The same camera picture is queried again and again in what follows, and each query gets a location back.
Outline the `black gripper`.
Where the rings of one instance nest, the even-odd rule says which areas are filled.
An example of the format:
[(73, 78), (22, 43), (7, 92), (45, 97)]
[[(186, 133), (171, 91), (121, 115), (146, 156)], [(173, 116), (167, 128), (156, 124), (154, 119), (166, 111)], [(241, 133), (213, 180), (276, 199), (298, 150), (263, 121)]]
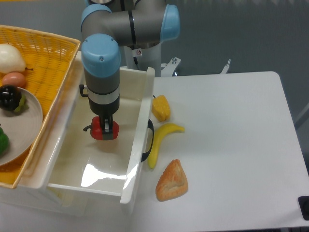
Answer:
[(104, 141), (118, 137), (118, 123), (113, 120), (113, 114), (120, 106), (120, 87), (108, 94), (92, 92), (87, 85), (79, 85), (80, 95), (88, 97), (91, 111), (98, 115)]

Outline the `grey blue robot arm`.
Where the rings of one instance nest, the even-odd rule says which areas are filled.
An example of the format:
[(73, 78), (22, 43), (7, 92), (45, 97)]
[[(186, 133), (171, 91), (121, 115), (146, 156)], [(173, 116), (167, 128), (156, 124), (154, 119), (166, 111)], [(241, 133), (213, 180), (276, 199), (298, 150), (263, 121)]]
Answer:
[(96, 117), (87, 127), (96, 140), (113, 140), (120, 104), (121, 47), (130, 68), (161, 75), (161, 44), (180, 34), (177, 6), (164, 0), (89, 0), (82, 13), (81, 59), (87, 96)]

